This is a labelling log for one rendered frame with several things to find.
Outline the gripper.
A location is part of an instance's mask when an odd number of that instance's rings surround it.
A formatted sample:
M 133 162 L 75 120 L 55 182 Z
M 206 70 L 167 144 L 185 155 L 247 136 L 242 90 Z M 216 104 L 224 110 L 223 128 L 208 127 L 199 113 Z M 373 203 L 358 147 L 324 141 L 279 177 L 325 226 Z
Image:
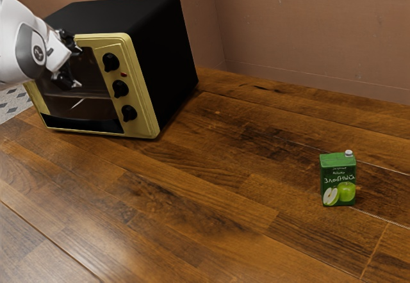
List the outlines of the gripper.
M 69 54 L 59 70 L 52 75 L 51 81 L 59 88 L 81 88 L 82 84 L 76 80 L 71 73 L 69 59 L 71 54 L 73 56 L 79 56 L 83 50 L 76 43 L 73 34 L 64 29 L 59 29 L 58 34 L 64 46 L 69 50 Z

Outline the black and cream toaster oven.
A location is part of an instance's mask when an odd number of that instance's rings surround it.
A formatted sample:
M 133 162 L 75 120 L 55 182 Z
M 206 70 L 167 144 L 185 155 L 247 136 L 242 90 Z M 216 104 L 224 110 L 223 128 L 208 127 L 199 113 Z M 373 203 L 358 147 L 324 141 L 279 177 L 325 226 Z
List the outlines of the black and cream toaster oven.
M 83 50 L 69 60 L 81 88 L 24 86 L 48 128 L 153 139 L 197 85 L 180 0 L 81 1 L 46 22 Z

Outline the green apple juice carton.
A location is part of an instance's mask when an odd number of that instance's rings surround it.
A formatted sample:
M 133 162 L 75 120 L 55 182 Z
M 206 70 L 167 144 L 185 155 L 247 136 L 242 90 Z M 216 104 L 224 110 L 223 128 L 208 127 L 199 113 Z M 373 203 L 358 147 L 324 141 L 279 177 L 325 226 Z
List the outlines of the green apple juice carton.
M 352 150 L 320 154 L 320 195 L 324 207 L 356 203 L 356 158 Z

